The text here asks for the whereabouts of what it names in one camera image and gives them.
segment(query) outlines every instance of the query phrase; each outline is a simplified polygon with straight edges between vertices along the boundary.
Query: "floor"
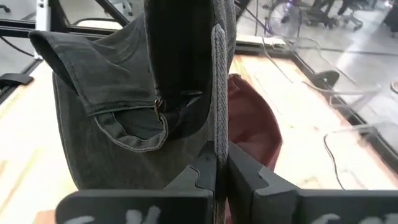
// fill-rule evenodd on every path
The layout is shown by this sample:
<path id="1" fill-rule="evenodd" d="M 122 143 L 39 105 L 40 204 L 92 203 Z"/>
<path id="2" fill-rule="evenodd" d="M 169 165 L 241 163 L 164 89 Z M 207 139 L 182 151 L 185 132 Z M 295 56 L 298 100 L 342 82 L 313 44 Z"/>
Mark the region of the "floor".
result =
<path id="1" fill-rule="evenodd" d="M 270 4 L 272 0 L 253 0 L 248 9 L 256 13 L 264 22 L 269 11 L 263 9 L 261 5 Z M 0 11 L 0 19 L 35 19 L 36 0 L 3 0 L 11 8 L 12 12 L 7 14 Z M 89 17 L 109 17 L 94 0 L 60 0 L 68 20 L 74 23 L 80 19 Z M 341 1 L 337 0 L 330 15 L 336 14 Z M 133 14 L 142 11 L 143 1 L 133 1 Z M 389 90 L 390 82 L 398 80 L 398 39 L 391 38 L 391 34 L 382 23 L 388 9 L 384 2 L 379 0 L 375 10 L 358 11 L 356 17 L 364 22 L 363 28 L 354 32 L 353 25 L 347 27 L 335 27 L 328 29 L 323 26 L 309 27 L 305 24 L 300 28 L 301 39 L 297 41 L 298 54 L 317 72 L 325 70 L 340 70 L 341 78 L 336 84 L 339 91 L 359 91 L 378 88 L 378 94 L 365 97 L 357 107 L 359 114 L 368 122 L 393 121 L 398 123 L 398 95 Z M 256 33 L 256 23 L 254 19 L 245 12 L 238 23 L 239 34 L 264 35 L 264 31 L 258 26 Z M 33 48 L 27 39 L 17 39 L 6 37 L 15 46 L 33 52 Z M 20 72 L 32 59 L 8 46 L 0 40 L 0 73 Z M 347 101 L 353 101 L 354 96 L 344 96 Z M 387 128 L 382 131 L 386 136 L 394 136 L 398 133 L 398 128 Z M 387 137 L 394 142 L 398 148 L 398 140 Z"/>

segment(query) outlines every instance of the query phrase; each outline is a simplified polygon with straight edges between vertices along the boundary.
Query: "wooden table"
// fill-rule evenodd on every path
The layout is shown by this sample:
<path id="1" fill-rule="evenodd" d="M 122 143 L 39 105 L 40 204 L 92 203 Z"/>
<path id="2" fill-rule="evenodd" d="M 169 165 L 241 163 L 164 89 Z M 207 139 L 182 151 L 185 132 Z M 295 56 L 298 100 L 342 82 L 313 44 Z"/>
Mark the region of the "wooden table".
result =
<path id="1" fill-rule="evenodd" d="M 289 76 L 306 80 L 290 60 L 275 61 Z M 319 94 L 289 83 L 269 59 L 237 55 L 232 72 L 249 80 L 277 116 L 284 144 L 275 171 L 303 188 L 337 188 L 322 136 L 349 123 Z M 34 82 L 18 87 L 0 105 L 0 223 L 54 224 L 58 202 L 76 190 L 58 133 L 52 70 L 42 62 L 31 76 Z M 348 189 L 396 189 L 396 176 L 358 138 L 349 134 L 333 141 L 343 184 Z"/>

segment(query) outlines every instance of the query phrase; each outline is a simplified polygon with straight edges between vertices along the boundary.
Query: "red cloth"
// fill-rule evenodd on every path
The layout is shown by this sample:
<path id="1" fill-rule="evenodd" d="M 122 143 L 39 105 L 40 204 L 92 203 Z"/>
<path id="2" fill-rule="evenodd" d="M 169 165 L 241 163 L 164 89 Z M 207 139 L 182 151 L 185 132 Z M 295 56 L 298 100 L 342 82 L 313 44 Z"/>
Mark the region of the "red cloth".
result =
<path id="1" fill-rule="evenodd" d="M 270 170 L 275 169 L 282 135 L 271 107 L 239 75 L 228 78 L 229 140 Z M 226 222 L 231 224 L 228 201 Z"/>

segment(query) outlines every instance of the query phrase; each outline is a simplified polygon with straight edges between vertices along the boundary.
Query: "denim fabric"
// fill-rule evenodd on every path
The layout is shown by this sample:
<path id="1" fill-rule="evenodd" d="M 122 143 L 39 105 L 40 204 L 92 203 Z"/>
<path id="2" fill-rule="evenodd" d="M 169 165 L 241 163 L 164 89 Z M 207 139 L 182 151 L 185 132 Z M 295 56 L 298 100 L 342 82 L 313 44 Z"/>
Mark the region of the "denim fabric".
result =
<path id="1" fill-rule="evenodd" d="M 216 24 L 227 34 L 222 65 L 212 59 Z M 58 126 L 77 187 L 161 189 L 195 160 L 214 139 L 213 71 L 227 78 L 235 37 L 231 0 L 148 0 L 145 14 L 95 42 L 31 32 L 54 70 Z"/>

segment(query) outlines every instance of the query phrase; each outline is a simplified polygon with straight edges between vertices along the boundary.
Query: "wooden surface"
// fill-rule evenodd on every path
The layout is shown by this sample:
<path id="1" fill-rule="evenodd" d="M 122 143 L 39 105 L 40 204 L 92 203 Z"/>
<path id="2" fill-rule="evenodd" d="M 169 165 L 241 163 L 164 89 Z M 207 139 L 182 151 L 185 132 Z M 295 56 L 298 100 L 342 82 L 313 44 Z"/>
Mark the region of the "wooden surface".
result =
<path id="1" fill-rule="evenodd" d="M 305 80 L 293 62 L 276 62 L 292 78 Z M 275 171 L 300 187 L 338 188 L 322 136 L 349 124 L 318 94 L 289 83 L 266 58 L 236 56 L 235 72 L 252 83 L 277 116 L 284 144 Z M 53 224 L 58 202 L 76 190 L 60 143 L 52 70 L 43 62 L 31 75 L 34 82 L 18 87 L 0 105 L 0 223 Z M 331 141 L 345 187 L 396 189 L 395 175 L 357 140 L 357 134 L 346 134 Z"/>

